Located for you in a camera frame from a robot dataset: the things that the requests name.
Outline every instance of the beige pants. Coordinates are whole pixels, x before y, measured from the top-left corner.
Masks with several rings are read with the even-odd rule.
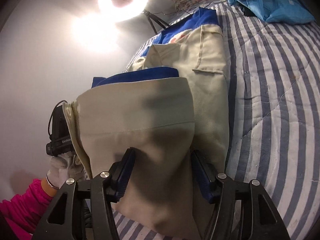
[[[92,176],[127,148],[140,150],[116,209],[163,235],[199,239],[212,215],[192,183],[188,148],[224,171],[229,131],[221,34],[219,26],[203,25],[175,43],[152,45],[130,69],[170,66],[180,78],[104,85],[64,105],[73,145]]]
[[[221,28],[202,25],[171,39],[169,44],[153,44],[146,57],[129,68],[169,66],[188,80],[194,102],[195,135],[191,148],[203,152],[219,172],[224,171],[229,144],[228,76]],[[212,214],[213,205],[201,197],[195,183],[194,212],[201,236]]]
[[[103,85],[63,108],[75,150],[93,177],[127,148],[139,149],[115,205],[121,214],[164,235],[199,239],[189,153],[194,111],[185,78]]]

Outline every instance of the gloved hand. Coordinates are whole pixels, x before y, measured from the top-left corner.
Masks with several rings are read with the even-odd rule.
[[[47,180],[49,184],[56,188],[61,188],[69,178],[73,178],[76,181],[85,180],[84,167],[79,157],[73,152],[52,157],[50,165]]]

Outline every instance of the blue fabric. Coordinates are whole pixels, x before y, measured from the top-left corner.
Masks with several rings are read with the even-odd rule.
[[[137,82],[171,77],[179,77],[179,72],[177,69],[171,67],[154,67],[121,73],[108,78],[94,77],[91,88],[113,83]]]
[[[194,30],[203,24],[219,25],[217,12],[215,10],[200,7],[194,14],[163,30],[160,35],[155,38],[153,44],[167,44],[174,35],[185,30]],[[145,57],[148,53],[148,50],[149,47],[143,52],[141,56]]]
[[[298,0],[228,0],[230,5],[243,4],[260,20],[268,23],[305,24],[315,20]]]

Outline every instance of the seam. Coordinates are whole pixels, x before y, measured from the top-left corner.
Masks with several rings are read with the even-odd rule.
[[[306,71],[306,68],[310,66],[309,63],[310,63],[310,62],[308,62],[308,65],[307,65],[307,66],[305,67],[305,69],[300,73],[299,78],[297,78],[296,81],[295,81],[295,82],[287,89],[287,91],[280,97],[280,100],[279,100],[279,102],[277,103],[277,105],[276,105],[269,113],[267,113],[264,117],[262,117],[262,119],[261,119],[259,122],[257,122],[257,123],[255,124],[255,126],[250,129],[250,131],[248,131],[244,136],[242,136],[242,137],[235,143],[235,145],[237,145],[237,144],[238,144],[245,136],[247,136],[260,122],[262,122],[265,117],[267,117],[273,110],[275,110],[275,109],[278,107],[278,105],[280,104],[281,99],[283,98],[283,96],[299,81],[299,79],[301,78],[303,72],[305,72],[305,71]]]
[[[171,125],[176,125],[176,124],[184,124],[184,123],[195,123],[195,121],[177,122],[177,123],[171,123],[171,124],[164,124],[164,125],[160,125],[160,126],[156,126],[156,127],[133,129],[133,130],[128,130],[128,131],[114,131],[114,132],[103,132],[103,133],[94,133],[94,134],[88,134],[88,133],[81,133],[80,132],[80,134],[87,135],[87,136],[94,136],[94,135],[112,134],[112,133],[129,133],[129,132],[133,132],[133,131],[150,130],[150,129],[162,128],[162,127],[166,127],[166,126],[171,126]]]
[[[227,80],[224,72],[221,70],[205,70],[205,69],[201,69],[201,68],[193,68],[192,71],[193,72],[205,72],[205,73],[220,74],[220,75],[224,76],[225,80]]]
[[[199,46],[198,62],[195,69],[199,68],[202,62],[203,42],[204,42],[204,33],[202,31],[202,28],[200,27],[200,46]]]

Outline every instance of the pink sleeve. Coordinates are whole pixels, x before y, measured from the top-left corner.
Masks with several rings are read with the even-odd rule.
[[[34,179],[23,195],[15,195],[11,201],[0,203],[0,212],[33,234],[38,222],[47,209],[52,197],[48,196],[41,187],[41,180]]]

